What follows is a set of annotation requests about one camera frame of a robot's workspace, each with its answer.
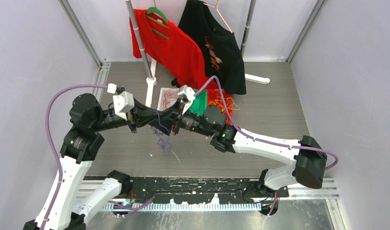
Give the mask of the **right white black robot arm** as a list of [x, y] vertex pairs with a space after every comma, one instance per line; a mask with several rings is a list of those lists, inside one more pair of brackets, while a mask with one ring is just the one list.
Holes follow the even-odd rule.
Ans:
[[211, 137], [210, 144], [221, 152], [253, 154], [282, 162], [282, 167], [262, 171], [258, 183], [262, 196], [269, 197], [295, 183], [322, 188], [327, 156], [312, 137], [297, 140], [258, 135], [227, 123], [227, 117], [214, 105], [208, 106], [203, 115], [184, 112], [178, 103], [164, 111], [151, 109], [150, 115], [154, 117], [151, 125], [167, 135], [185, 129]]

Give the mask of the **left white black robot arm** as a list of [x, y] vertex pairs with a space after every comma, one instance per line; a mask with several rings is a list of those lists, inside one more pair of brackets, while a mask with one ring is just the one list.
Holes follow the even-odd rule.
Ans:
[[113, 170], [103, 183], [81, 202], [76, 198], [87, 171], [104, 143], [101, 132], [123, 126], [136, 132], [150, 125], [169, 134], [174, 114], [139, 103], [132, 94], [118, 92], [113, 106], [103, 109], [91, 93], [77, 96], [69, 111], [71, 129], [60, 150], [55, 150], [57, 174], [48, 198], [26, 230], [84, 230], [96, 213], [115, 197], [138, 198], [130, 175]]

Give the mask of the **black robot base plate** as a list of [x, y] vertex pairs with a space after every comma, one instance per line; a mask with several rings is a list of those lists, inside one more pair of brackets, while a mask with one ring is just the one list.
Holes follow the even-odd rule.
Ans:
[[274, 197], [253, 178], [132, 177], [130, 189], [116, 198], [132, 198], [143, 203], [153, 197], [154, 204], [251, 204]]

